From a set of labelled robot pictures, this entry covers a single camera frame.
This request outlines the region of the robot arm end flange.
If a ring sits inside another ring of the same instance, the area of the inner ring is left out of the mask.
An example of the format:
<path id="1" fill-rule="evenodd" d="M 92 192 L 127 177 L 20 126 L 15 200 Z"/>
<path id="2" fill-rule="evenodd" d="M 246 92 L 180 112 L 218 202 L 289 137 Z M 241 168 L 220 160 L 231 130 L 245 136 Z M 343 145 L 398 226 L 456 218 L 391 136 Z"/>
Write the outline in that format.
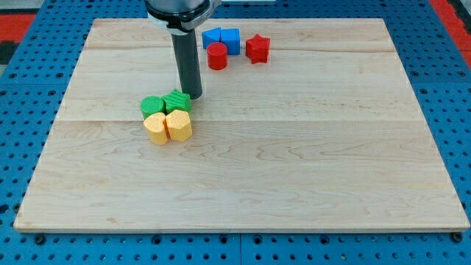
<path id="1" fill-rule="evenodd" d="M 205 23 L 221 0 L 144 0 L 149 20 L 173 35 L 187 35 Z"/>

